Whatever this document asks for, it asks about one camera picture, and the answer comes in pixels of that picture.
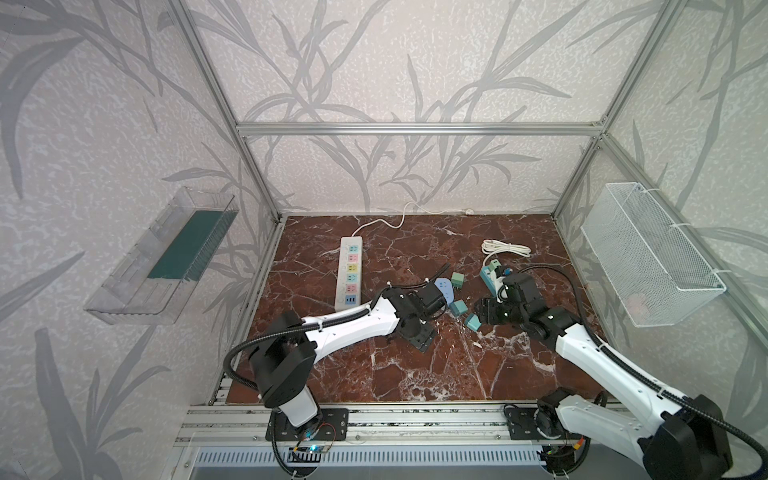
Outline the light blue square socket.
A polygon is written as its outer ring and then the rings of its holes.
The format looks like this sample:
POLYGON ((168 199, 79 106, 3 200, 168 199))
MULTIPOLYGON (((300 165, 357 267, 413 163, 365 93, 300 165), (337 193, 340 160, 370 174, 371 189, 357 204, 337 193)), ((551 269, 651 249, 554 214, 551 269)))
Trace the light blue square socket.
POLYGON ((434 281, 435 286, 443 295, 446 305, 450 306, 455 300, 454 287, 450 279, 437 278, 434 281))

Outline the teal blue power strip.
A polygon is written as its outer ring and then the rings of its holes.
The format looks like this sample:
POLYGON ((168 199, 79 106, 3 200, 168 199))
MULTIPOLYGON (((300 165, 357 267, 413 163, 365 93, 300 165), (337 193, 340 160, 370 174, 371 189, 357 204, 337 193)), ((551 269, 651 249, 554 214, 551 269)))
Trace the teal blue power strip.
POLYGON ((488 268, 488 265, 485 265, 481 268, 480 276, 483 282, 485 283, 486 287, 490 291, 490 294, 493 298, 496 298, 498 296, 498 291, 503 285, 503 279, 505 277, 505 267, 500 266, 495 271, 492 271, 488 268))

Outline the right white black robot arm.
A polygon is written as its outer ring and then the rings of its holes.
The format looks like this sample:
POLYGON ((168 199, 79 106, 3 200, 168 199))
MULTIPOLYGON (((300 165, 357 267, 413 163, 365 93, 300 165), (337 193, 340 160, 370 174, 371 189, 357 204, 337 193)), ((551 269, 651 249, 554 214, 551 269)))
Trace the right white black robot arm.
POLYGON ((516 326, 587 373, 630 412, 621 415, 559 390, 544 403, 564 430, 612 448, 653 479, 724 478, 733 466, 729 439, 736 437, 760 458, 750 478, 766 478, 762 444, 726 422, 708 397, 684 395, 602 340, 586 322, 581 301, 575 312, 548 306, 530 274, 533 269, 514 271, 498 261, 483 267, 481 278, 490 294, 475 303, 479 322, 516 326))

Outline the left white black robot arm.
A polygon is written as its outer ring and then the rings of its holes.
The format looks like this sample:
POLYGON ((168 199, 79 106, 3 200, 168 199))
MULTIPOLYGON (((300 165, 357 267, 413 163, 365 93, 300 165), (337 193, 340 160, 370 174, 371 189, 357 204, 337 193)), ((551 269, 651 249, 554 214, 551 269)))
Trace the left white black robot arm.
POLYGON ((308 381, 316 363, 374 337, 396 334, 424 352, 436 337, 432 322, 454 300, 445 278, 409 286, 387 285, 357 307, 324 316, 301 317, 291 310, 267 331, 226 353, 225 374, 261 395, 264 406, 282 414, 308 437, 323 414, 308 381))

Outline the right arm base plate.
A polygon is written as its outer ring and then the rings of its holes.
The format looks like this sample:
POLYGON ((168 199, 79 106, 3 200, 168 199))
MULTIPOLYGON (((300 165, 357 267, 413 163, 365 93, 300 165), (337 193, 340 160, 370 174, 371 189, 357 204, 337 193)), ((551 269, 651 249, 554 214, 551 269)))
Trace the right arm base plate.
POLYGON ((555 411, 536 404, 505 404, 502 409, 511 440, 583 443, 584 437, 565 429, 555 411))

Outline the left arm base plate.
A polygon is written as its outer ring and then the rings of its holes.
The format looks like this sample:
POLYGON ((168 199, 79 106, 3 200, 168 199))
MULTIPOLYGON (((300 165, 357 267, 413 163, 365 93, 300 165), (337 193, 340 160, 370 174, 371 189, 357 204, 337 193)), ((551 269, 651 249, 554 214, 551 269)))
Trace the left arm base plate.
POLYGON ((293 426, 282 411, 274 411, 268 422, 266 440, 278 442, 343 441, 347 436, 350 411, 321 408, 319 415, 302 427, 293 426))

